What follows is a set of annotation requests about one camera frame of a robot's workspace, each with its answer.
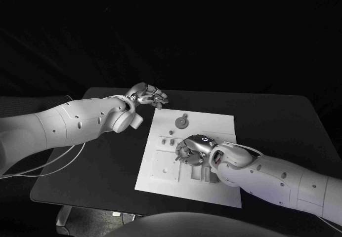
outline floor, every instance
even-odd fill
[[[67,230],[58,228],[60,234],[68,234],[76,237],[103,237],[110,231],[117,229],[133,221],[133,215],[122,214],[120,217],[113,216],[112,211],[78,208],[71,209]]]

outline black curtain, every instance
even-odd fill
[[[306,96],[341,153],[342,3],[2,2],[0,94],[90,87]]]

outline black chair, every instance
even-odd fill
[[[0,118],[42,112],[71,100],[67,95],[42,98],[0,96]],[[6,174],[45,164],[52,151],[54,149],[45,150],[27,157]],[[37,180],[37,177],[18,176],[0,179],[0,237],[65,236],[57,232],[57,217],[63,206],[31,200]]]

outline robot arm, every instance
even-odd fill
[[[0,118],[0,176],[37,152],[83,144],[104,132],[123,132],[129,125],[138,129],[143,122],[139,104],[161,109],[165,103],[166,94],[139,83],[126,96],[76,100],[41,113]]]
[[[342,225],[342,180],[257,153],[255,156],[239,144],[218,144],[208,136],[194,135],[181,142],[177,159],[192,166],[208,159],[211,171],[227,185]]]

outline white platform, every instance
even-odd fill
[[[187,129],[178,129],[175,120],[184,114],[188,114],[190,126]],[[221,181],[208,182],[208,168],[191,167],[175,161],[178,143],[197,134],[208,135],[218,143],[224,140],[236,143],[234,116],[155,110],[136,190],[242,208],[240,188],[226,185]]]

